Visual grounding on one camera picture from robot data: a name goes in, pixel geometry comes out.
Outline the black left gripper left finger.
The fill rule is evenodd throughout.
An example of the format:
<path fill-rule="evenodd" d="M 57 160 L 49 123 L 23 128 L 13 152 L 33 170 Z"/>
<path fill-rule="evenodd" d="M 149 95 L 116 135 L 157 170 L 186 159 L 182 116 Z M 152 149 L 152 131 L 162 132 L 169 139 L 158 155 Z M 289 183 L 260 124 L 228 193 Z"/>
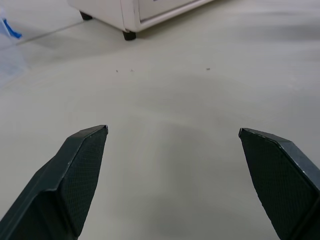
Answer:
<path fill-rule="evenodd" d="M 0 240 L 78 240 L 98 185 L 107 125 L 69 136 L 0 220 Z"/>

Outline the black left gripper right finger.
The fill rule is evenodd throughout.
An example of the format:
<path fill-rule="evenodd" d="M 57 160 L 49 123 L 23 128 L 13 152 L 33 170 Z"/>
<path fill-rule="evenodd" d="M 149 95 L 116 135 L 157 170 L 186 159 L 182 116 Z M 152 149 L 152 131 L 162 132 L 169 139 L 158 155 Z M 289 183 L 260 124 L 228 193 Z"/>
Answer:
<path fill-rule="evenodd" d="M 320 169 L 288 139 L 250 128 L 238 136 L 254 189 L 280 240 L 320 240 Z"/>

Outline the white appliance with black feet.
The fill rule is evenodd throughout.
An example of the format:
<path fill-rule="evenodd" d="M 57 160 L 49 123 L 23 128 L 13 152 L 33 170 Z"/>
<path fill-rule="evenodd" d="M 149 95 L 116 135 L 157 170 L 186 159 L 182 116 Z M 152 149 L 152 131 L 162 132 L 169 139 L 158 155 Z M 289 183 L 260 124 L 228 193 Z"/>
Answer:
<path fill-rule="evenodd" d="M 83 20 L 97 19 L 122 31 L 126 41 L 136 34 L 214 0 L 66 0 Z"/>

